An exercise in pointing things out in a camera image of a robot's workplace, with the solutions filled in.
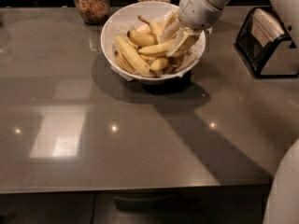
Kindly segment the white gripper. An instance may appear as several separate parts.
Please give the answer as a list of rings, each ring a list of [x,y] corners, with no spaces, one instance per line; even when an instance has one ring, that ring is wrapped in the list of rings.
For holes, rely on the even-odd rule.
[[[173,57],[176,52],[191,48],[200,36],[194,30],[209,29],[221,15],[222,10],[212,5],[208,0],[179,0],[178,10],[174,9],[167,13],[163,21],[161,43],[177,33],[174,44],[166,56]],[[184,24],[194,30],[182,28]]]

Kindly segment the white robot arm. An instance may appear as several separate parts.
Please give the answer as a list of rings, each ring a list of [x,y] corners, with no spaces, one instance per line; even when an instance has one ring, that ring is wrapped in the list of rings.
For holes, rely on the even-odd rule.
[[[203,31],[214,25],[231,0],[179,0],[178,17],[184,25]],[[299,42],[299,0],[270,0],[291,38]],[[299,224],[299,140],[282,158],[268,196],[263,224]]]

